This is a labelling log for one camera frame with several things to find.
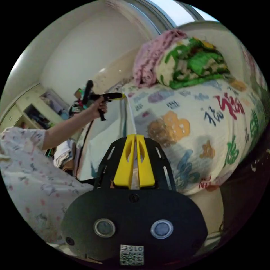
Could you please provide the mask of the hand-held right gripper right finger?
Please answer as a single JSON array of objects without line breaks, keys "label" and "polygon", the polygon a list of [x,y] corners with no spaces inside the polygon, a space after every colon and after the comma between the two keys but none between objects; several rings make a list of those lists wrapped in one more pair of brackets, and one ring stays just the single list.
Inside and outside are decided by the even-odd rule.
[{"label": "hand-held right gripper right finger", "polygon": [[136,135],[136,145],[137,145],[137,157],[138,157],[139,188],[154,187],[155,178],[152,171],[152,166],[151,166],[145,138],[143,135]]}]

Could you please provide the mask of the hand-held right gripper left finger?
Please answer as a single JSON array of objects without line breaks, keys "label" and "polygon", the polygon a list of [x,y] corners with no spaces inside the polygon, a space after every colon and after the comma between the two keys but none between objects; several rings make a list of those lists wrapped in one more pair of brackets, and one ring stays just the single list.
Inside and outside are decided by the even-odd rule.
[{"label": "hand-held right gripper left finger", "polygon": [[113,180],[117,188],[131,188],[134,166],[135,134],[126,137],[119,165]]}]

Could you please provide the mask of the person's left hand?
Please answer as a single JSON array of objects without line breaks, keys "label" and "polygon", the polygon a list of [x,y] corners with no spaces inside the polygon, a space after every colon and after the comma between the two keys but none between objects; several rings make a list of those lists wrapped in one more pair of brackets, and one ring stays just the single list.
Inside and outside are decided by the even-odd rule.
[{"label": "person's left hand", "polygon": [[91,120],[101,118],[105,121],[105,113],[107,112],[107,104],[104,102],[104,97],[100,96],[96,101],[89,107]]}]

